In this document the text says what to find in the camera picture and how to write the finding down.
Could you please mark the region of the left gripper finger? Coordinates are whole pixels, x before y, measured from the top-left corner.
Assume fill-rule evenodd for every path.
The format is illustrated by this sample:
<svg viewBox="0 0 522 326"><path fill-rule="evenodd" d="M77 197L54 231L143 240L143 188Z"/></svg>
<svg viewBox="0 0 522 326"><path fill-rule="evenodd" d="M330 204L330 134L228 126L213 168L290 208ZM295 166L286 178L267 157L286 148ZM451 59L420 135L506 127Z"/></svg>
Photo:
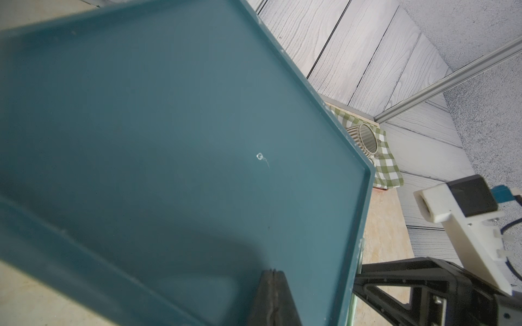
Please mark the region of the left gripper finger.
<svg viewBox="0 0 522 326"><path fill-rule="evenodd" d="M247 325L302 325L284 272L262 272Z"/></svg>

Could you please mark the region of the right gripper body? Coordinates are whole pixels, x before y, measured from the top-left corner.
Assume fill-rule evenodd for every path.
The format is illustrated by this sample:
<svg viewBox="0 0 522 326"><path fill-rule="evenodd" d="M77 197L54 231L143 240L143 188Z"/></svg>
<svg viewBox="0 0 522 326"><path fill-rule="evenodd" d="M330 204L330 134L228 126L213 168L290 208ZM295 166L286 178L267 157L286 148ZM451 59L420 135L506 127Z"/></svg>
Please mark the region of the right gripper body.
<svg viewBox="0 0 522 326"><path fill-rule="evenodd" d="M509 294L454 264L416 264L414 325L520 325L521 293Z"/></svg>

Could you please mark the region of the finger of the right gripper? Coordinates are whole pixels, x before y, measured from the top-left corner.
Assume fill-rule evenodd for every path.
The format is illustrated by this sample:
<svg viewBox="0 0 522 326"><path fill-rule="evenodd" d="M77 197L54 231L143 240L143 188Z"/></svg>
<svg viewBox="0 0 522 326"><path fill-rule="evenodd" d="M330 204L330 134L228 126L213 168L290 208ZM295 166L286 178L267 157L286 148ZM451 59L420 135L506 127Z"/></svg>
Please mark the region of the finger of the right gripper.
<svg viewBox="0 0 522 326"><path fill-rule="evenodd" d="M446 274L430 259L364 264L353 294L392 325L445 325Z"/></svg>

